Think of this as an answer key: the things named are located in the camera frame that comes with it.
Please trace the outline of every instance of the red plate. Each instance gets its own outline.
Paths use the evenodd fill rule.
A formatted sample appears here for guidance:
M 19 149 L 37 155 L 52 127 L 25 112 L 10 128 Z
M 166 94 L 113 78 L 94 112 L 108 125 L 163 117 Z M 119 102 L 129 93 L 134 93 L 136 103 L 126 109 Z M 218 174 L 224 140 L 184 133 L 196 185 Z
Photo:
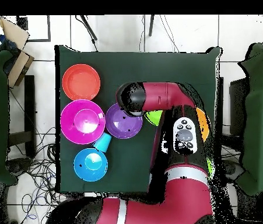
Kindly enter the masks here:
M 90 65 L 76 64 L 66 70 L 62 85 L 71 100 L 92 100 L 99 92 L 100 78 Z

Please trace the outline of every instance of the bowl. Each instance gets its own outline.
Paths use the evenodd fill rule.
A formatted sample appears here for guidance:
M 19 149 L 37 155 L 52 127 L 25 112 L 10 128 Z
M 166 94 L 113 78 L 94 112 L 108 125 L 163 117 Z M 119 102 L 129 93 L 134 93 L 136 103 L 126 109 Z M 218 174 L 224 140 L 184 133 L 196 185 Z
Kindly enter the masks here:
M 100 180 L 106 174 L 107 166 L 105 154 L 95 148 L 80 151 L 74 159 L 76 175 L 88 182 Z
M 141 130 L 142 124 L 142 117 L 128 116 L 117 103 L 113 104 L 106 112 L 106 128 L 116 138 L 134 137 Z

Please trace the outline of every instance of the blue cup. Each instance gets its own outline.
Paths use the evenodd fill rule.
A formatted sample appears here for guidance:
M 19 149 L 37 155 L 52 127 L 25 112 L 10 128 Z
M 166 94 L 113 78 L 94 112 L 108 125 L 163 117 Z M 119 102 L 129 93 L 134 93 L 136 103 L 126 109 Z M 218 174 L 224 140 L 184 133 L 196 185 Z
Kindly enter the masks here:
M 107 151 L 111 136 L 103 133 L 94 143 L 94 148 L 80 151 L 74 159 L 74 171 L 84 181 L 100 180 L 107 171 L 108 162 L 104 152 Z
M 99 151 L 106 153 L 108 145 L 110 144 L 111 135 L 103 133 L 102 136 L 94 143 L 93 147 Z

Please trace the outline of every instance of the orange object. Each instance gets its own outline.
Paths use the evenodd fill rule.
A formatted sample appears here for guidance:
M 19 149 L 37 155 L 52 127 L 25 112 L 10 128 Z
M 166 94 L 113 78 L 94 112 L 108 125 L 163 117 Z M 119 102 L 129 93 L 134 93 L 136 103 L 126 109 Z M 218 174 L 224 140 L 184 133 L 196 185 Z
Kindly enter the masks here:
M 202 133 L 202 139 L 205 142 L 210 133 L 209 125 L 208 125 L 208 122 L 210 123 L 210 120 L 200 108 L 197 107 L 196 111 L 198 115 L 199 128 L 201 129 L 201 133 Z
M 71 100 L 92 100 L 99 92 L 100 78 L 90 65 L 76 64 L 64 73 L 62 86 Z

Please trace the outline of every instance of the cardboard box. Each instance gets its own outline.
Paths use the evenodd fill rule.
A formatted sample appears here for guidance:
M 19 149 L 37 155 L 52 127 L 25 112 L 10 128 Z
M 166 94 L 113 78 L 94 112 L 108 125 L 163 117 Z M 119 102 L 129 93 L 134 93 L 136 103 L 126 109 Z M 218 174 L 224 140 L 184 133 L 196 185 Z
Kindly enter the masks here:
M 19 86 L 34 60 L 31 55 L 22 51 L 27 39 L 29 38 L 29 33 L 2 17 L 0 17 L 0 25 L 3 28 L 5 37 L 14 42 L 17 48 L 21 50 L 21 53 L 19 54 L 8 76 L 8 83 L 10 87 Z

